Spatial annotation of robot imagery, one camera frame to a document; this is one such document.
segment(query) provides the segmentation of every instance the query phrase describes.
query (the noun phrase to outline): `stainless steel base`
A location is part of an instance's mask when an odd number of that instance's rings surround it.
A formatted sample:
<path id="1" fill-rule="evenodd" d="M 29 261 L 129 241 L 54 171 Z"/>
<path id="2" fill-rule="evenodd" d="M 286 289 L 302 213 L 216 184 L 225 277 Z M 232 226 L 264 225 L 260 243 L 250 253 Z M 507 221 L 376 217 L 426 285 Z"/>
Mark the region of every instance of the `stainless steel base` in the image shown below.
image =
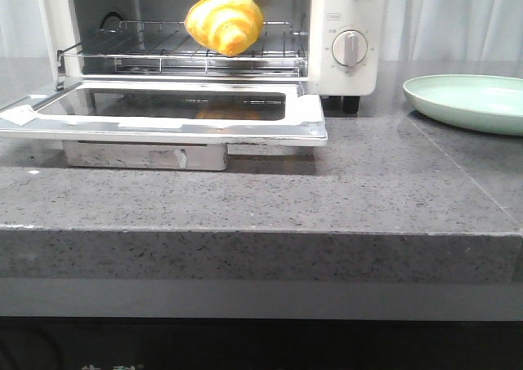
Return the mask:
<path id="1" fill-rule="evenodd" d="M 63 141 L 70 166 L 221 171 L 227 145 L 132 144 Z"/>

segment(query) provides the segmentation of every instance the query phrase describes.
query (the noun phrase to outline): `open oven door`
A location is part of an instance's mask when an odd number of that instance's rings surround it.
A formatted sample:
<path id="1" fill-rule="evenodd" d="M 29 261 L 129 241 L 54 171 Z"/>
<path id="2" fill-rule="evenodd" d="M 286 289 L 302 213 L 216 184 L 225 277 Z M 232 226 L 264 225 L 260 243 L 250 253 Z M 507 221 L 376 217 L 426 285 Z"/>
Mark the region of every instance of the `open oven door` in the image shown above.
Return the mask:
<path id="1" fill-rule="evenodd" d="M 228 144 L 327 142 L 299 83 L 67 79 L 0 109 L 0 136 L 63 140 L 69 164 L 226 168 Z"/>

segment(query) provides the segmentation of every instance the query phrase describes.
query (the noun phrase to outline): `control knob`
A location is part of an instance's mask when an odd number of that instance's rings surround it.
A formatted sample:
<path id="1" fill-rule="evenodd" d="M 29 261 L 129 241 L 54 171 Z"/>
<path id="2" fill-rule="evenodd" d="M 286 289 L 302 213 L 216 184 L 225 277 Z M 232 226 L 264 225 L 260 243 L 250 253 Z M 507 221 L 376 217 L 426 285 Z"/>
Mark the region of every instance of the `control knob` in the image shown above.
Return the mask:
<path id="1" fill-rule="evenodd" d="M 344 31 L 334 39 L 334 59 L 341 65 L 356 66 L 365 58 L 367 46 L 367 40 L 362 33 L 354 30 Z"/>

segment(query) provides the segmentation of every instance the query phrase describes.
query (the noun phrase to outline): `oven door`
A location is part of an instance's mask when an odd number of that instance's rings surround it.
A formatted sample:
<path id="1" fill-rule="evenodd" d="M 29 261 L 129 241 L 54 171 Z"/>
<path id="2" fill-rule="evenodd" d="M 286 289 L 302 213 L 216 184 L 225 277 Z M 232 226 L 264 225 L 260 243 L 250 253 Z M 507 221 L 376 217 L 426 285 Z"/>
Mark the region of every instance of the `oven door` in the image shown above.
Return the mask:
<path id="1" fill-rule="evenodd" d="M 43 88 L 7 106 L 0 136 L 184 145 L 184 154 L 187 146 L 327 142 L 320 97 L 302 94 L 299 83 L 99 78 L 68 79 L 62 91 Z M 184 167 L 171 168 L 194 168 L 184 160 Z"/>

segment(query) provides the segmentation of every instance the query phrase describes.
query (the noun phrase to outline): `mint green plate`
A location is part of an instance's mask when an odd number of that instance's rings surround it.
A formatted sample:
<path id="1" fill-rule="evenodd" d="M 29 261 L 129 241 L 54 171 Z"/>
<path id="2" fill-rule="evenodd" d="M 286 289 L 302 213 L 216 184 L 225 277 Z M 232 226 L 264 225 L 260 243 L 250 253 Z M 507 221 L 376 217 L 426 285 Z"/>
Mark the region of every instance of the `mint green plate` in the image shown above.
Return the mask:
<path id="1" fill-rule="evenodd" d="M 441 74 L 411 78 L 403 90 L 417 111 L 437 121 L 523 136 L 523 79 Z"/>

